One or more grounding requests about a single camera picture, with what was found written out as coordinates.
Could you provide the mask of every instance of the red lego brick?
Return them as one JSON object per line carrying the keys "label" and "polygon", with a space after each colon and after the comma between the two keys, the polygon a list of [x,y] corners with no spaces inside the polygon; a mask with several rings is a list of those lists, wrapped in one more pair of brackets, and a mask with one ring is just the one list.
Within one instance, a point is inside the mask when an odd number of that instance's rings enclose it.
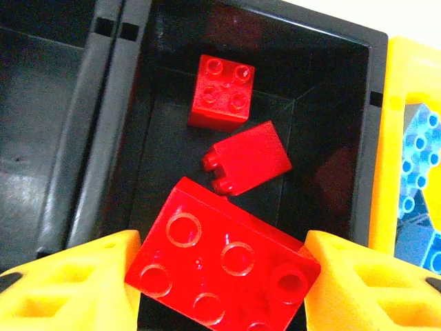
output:
{"label": "red lego brick", "polygon": [[215,143],[202,159],[218,194],[239,195],[292,169],[271,121]]}
{"label": "red lego brick", "polygon": [[254,67],[202,55],[189,126],[233,132],[249,117]]}
{"label": "red lego brick", "polygon": [[285,330],[320,266],[303,244],[182,178],[126,283],[212,330]]}

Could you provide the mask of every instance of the light blue lego piece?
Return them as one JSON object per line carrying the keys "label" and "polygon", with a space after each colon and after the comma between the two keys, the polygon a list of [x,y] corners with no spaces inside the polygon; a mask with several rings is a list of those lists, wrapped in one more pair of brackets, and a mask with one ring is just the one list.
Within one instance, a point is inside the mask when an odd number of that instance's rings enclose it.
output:
{"label": "light blue lego piece", "polygon": [[418,107],[403,135],[402,169],[398,218],[413,211],[413,198],[428,184],[428,173],[440,164],[440,117],[423,103]]}
{"label": "light blue lego piece", "polygon": [[429,218],[400,227],[395,257],[441,274],[441,232],[433,229]]}

